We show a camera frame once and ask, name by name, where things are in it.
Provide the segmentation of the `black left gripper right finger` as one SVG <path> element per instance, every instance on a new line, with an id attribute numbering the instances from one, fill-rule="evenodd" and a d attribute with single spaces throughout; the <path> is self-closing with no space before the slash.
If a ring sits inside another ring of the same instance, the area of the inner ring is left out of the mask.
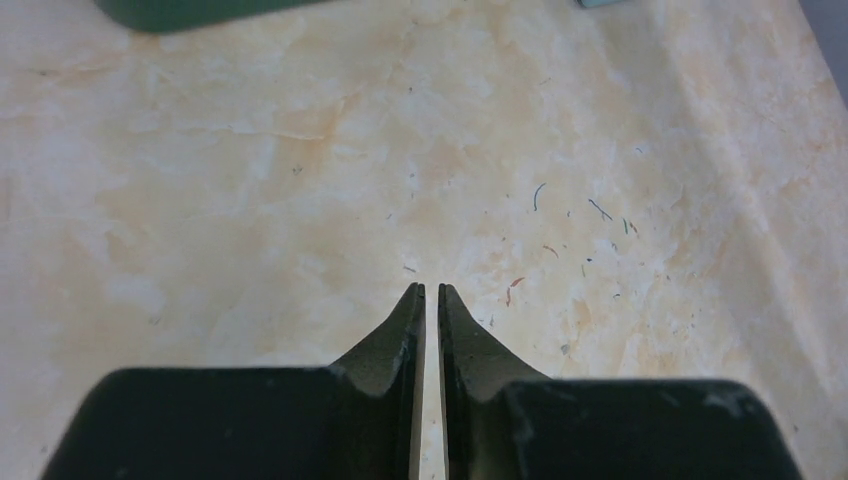
<path id="1" fill-rule="evenodd" d="M 554 379 L 438 291 L 450 479 L 797 479 L 769 409 L 722 379 Z"/>

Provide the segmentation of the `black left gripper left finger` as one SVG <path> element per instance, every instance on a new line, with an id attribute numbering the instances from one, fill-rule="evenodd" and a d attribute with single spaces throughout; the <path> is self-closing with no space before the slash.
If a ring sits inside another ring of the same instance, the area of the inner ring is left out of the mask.
<path id="1" fill-rule="evenodd" d="M 125 368 L 86 395 L 46 479 L 415 479 L 425 288 L 334 362 Z"/>

